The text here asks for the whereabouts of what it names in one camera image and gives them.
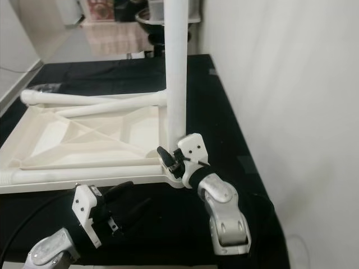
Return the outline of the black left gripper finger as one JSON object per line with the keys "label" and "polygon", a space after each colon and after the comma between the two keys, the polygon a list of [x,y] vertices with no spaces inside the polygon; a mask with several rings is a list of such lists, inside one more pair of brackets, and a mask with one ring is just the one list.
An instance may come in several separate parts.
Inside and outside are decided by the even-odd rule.
{"label": "black left gripper finger", "polygon": [[123,192],[126,192],[127,190],[131,189],[131,187],[134,186],[134,183],[132,181],[130,182],[123,182],[116,186],[111,187],[110,189],[106,190],[104,192],[105,196],[120,196],[123,194]]}
{"label": "black left gripper finger", "polygon": [[129,208],[126,212],[121,214],[121,223],[123,224],[134,224],[136,223],[144,214],[149,205],[151,205],[151,198],[146,198],[139,202],[139,204],[134,205],[133,207]]}

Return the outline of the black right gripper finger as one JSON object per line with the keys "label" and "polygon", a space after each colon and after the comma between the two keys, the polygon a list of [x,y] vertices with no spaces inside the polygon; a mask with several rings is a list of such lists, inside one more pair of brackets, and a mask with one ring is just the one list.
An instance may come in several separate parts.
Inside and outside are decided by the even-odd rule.
{"label": "black right gripper finger", "polygon": [[167,151],[164,147],[158,146],[157,154],[162,160],[163,166],[165,166],[166,168],[170,168],[176,164],[176,159],[174,158],[174,156],[170,154],[169,151]]}

